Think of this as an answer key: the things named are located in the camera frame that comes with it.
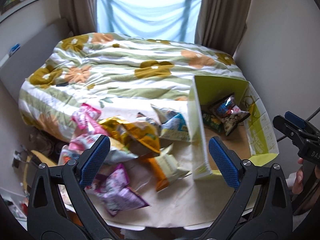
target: light blue sheer fabric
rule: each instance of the light blue sheer fabric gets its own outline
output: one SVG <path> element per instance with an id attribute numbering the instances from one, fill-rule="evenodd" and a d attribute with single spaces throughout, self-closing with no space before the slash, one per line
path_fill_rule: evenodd
<path id="1" fill-rule="evenodd" d="M 201 0 L 97 0 L 98 32 L 194 43 Z"/>

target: cable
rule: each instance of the cable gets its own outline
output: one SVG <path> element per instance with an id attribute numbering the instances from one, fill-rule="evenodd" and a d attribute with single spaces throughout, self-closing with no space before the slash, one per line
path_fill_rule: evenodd
<path id="1" fill-rule="evenodd" d="M 314 118 L 319 112 L 320 112 L 320 107 L 319 107 L 312 115 L 310 115 L 310 116 L 306 119 L 306 121 L 310 121 L 310 120 L 311 120 L 312 118 Z M 282 137 L 280 137 L 280 138 L 277 140 L 277 142 L 280 142 L 280 141 L 283 140 L 284 138 L 286 138 L 285 135 L 282 136 Z"/>

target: blue textured pad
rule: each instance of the blue textured pad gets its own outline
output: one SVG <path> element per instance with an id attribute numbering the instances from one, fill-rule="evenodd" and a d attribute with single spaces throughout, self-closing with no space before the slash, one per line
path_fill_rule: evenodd
<path id="1" fill-rule="evenodd" d="M 214 138 L 209 141 L 209 153 L 228 186 L 236 190 L 240 185 L 238 169 Z"/>
<path id="2" fill-rule="evenodd" d="M 81 170 L 81 179 L 79 181 L 81 188 L 92 184 L 109 151 L 110 139 L 108 136 L 105 136 Z"/>
<path id="3" fill-rule="evenodd" d="M 292 122 L 294 125 L 298 126 L 300 129 L 304 129 L 306 127 L 306 124 L 303 119 L 289 111 L 284 114 L 284 118 Z"/>

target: headboard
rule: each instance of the headboard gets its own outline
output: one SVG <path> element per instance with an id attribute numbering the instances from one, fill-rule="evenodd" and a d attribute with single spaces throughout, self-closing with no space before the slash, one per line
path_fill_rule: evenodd
<path id="1" fill-rule="evenodd" d="M 44 64 L 53 48 L 69 33 L 67 20 L 59 19 L 27 41 L 4 63 L 0 80 L 17 103 L 25 79 Z"/>

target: screw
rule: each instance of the screw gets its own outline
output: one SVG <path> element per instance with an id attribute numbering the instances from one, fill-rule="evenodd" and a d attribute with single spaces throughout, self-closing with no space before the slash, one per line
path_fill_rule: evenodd
<path id="1" fill-rule="evenodd" d="M 251 165 L 251 161 L 249 161 L 249 160 L 244 160 L 242 163 L 243 163 L 244 166 L 250 166 Z"/>
<path id="2" fill-rule="evenodd" d="M 68 165 L 72 166 L 76 164 L 76 160 L 75 159 L 70 159 L 68 160 Z"/>
<path id="3" fill-rule="evenodd" d="M 39 169 L 43 169 L 45 167 L 45 163 L 40 163 L 39 164 Z"/>
<path id="4" fill-rule="evenodd" d="M 273 167 L 274 167 L 276 170 L 279 170 L 279 169 L 281 168 L 280 165 L 277 164 L 277 163 L 273 164 Z"/>

